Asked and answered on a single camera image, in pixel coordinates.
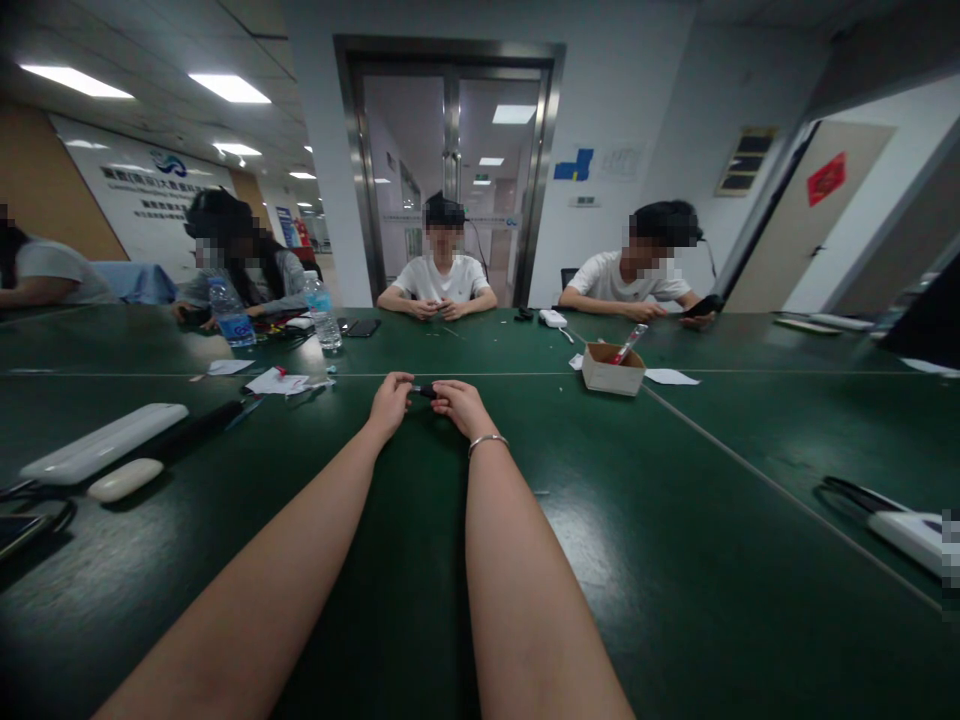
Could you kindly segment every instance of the small box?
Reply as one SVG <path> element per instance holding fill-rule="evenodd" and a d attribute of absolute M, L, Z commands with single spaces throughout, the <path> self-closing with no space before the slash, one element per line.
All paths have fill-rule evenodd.
<path fill-rule="evenodd" d="M 622 345 L 587 343 L 583 353 L 583 381 L 590 390 L 635 396 L 640 392 L 647 366 L 633 350 L 627 353 L 620 365 L 608 361 L 620 352 Z"/>

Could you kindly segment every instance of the person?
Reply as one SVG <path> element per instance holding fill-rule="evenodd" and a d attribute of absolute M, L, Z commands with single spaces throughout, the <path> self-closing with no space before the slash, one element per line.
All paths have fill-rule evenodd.
<path fill-rule="evenodd" d="M 343 566 L 413 380 L 386 377 L 366 424 L 214 578 L 95 718 L 270 715 Z M 633 717 L 577 579 L 476 388 L 456 380 L 433 388 L 433 411 L 471 441 L 465 552 L 483 715 Z"/>
<path fill-rule="evenodd" d="M 184 227 L 197 240 L 201 270 L 181 288 L 171 306 L 178 322 L 184 321 L 188 310 L 209 307 L 211 277 L 223 277 L 233 286 L 250 317 L 307 306 L 306 278 L 297 256 L 256 222 L 250 206 L 223 188 L 197 193 Z M 201 327 L 209 330 L 215 323 L 210 318 Z"/>
<path fill-rule="evenodd" d="M 115 303 L 90 261 L 71 247 L 31 237 L 0 218 L 0 308 Z"/>
<path fill-rule="evenodd" d="M 703 238 L 694 207 L 683 200 L 645 205 L 630 216 L 627 245 L 620 252 L 594 255 L 564 288 L 559 304 L 598 315 L 623 315 L 647 323 L 667 315 L 659 302 L 673 300 L 684 310 L 700 298 L 679 275 L 670 277 L 675 248 L 694 247 Z M 717 314 L 682 318 L 686 327 L 699 329 Z"/>
<path fill-rule="evenodd" d="M 439 313 L 447 322 L 495 308 L 497 296 L 483 266 L 462 252 L 464 221 L 463 206 L 441 193 L 427 200 L 424 227 L 433 257 L 420 256 L 408 262 L 393 285 L 377 298 L 377 307 L 418 320 Z"/>

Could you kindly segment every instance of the silver bracelet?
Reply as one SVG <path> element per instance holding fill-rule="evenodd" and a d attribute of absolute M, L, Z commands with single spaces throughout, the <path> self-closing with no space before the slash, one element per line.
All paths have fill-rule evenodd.
<path fill-rule="evenodd" d="M 508 448 L 510 447 L 510 443 L 507 442 L 507 439 L 506 439 L 505 437 L 503 437 L 502 435 L 481 435 L 481 436 L 478 437 L 476 440 L 474 440 L 472 443 L 470 443 L 470 447 L 467 448 L 467 460 L 469 460 L 469 459 L 470 459 L 470 456 L 473 455 L 473 449 L 474 449 L 477 445 L 479 445 L 480 443 L 482 443 L 484 440 L 499 440 L 499 441 L 502 442 L 504 445 L 506 445 Z"/>

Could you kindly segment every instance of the black hair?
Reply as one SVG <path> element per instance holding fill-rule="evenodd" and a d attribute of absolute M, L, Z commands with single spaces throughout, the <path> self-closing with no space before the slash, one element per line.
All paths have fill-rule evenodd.
<path fill-rule="evenodd" d="M 447 200 L 442 192 L 432 195 L 423 204 L 424 225 L 463 227 L 463 205 Z"/>
<path fill-rule="evenodd" d="M 13 220 L 0 220 L 0 287 L 4 290 L 17 286 L 17 253 L 28 242 L 30 238 Z"/>
<path fill-rule="evenodd" d="M 652 238 L 660 247 L 694 247 L 703 239 L 697 210 L 685 200 L 644 205 L 630 216 L 630 237 Z"/>
<path fill-rule="evenodd" d="M 273 236 L 257 226 L 250 206 L 233 197 L 222 187 L 219 190 L 201 190 L 194 197 L 187 211 L 187 234 L 191 237 L 207 237 L 222 249 L 235 242 L 239 237 L 253 240 L 257 257 L 262 261 L 263 278 L 266 280 L 275 298 L 286 295 L 283 276 L 277 263 L 277 253 L 283 247 Z M 243 304 L 254 304 L 253 282 L 244 267 L 244 259 L 232 257 L 226 253 L 227 272 L 230 282 L 237 289 Z"/>

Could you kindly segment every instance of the plastic bottle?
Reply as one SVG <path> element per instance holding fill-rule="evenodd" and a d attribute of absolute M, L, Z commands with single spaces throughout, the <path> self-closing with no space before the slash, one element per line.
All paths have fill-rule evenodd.
<path fill-rule="evenodd" d="M 336 350 L 343 344 L 343 338 L 340 337 L 337 319 L 333 316 L 330 291 L 321 282 L 316 270 L 307 270 L 304 275 L 307 284 L 303 287 L 303 297 L 307 301 L 307 309 L 313 319 L 320 347 L 324 350 Z"/>
<path fill-rule="evenodd" d="M 257 342 L 250 316 L 243 308 L 232 287 L 221 277 L 208 278 L 210 285 L 210 312 L 217 319 L 220 332 L 230 347 L 245 347 Z"/>

